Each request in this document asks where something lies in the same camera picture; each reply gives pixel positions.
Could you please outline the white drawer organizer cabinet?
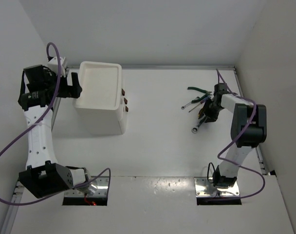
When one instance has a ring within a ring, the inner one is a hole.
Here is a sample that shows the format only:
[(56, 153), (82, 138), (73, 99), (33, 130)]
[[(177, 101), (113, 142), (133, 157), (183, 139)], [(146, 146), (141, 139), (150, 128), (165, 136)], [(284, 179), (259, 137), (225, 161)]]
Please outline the white drawer organizer cabinet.
[(128, 101), (121, 65), (83, 61), (78, 80), (82, 92), (74, 108), (87, 131), (96, 136), (124, 134)]

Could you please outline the large silver ratchet wrench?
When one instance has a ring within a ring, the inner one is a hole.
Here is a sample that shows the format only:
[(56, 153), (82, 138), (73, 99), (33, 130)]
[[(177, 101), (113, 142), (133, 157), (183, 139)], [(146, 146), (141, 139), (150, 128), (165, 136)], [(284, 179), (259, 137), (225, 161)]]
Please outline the large silver ratchet wrench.
[(201, 118), (198, 123), (192, 128), (192, 133), (197, 133), (199, 127), (206, 121), (207, 117)]

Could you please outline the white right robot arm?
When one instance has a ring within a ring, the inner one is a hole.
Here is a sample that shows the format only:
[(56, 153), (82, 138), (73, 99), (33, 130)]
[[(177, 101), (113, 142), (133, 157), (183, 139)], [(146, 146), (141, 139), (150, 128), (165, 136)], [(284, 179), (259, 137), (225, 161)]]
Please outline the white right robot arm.
[(215, 122), (222, 110), (233, 114), (231, 143), (218, 154), (221, 163), (216, 167), (212, 183), (215, 187), (232, 187), (238, 171), (252, 149), (266, 140), (267, 115), (264, 105), (257, 105), (231, 93), (225, 83), (214, 86), (213, 98), (203, 107), (205, 123)]

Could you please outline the green handled pliers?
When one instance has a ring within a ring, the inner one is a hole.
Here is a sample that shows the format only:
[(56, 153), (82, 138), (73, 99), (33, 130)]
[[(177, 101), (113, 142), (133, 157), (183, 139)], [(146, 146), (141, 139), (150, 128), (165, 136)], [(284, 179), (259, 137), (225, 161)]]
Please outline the green handled pliers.
[(211, 91), (207, 91), (207, 90), (204, 90), (204, 89), (201, 89), (201, 88), (198, 88), (198, 87), (193, 87), (193, 86), (189, 86), (187, 87), (187, 90), (194, 90), (194, 91), (198, 91), (198, 92), (201, 92), (205, 95), (211, 95)]

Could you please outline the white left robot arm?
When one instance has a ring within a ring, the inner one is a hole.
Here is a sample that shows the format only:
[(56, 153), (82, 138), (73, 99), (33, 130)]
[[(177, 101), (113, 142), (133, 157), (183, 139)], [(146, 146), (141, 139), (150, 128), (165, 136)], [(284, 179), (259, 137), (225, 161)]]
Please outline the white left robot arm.
[(62, 166), (53, 148), (52, 119), (54, 109), (50, 106), (54, 92), (61, 98), (79, 98), (82, 91), (77, 73), (69, 86), (65, 77), (57, 81), (57, 74), (43, 65), (23, 69), (18, 103), (24, 111), (28, 132), (28, 159), (26, 169), (18, 178), (36, 198), (72, 189), (89, 180), (86, 168)]

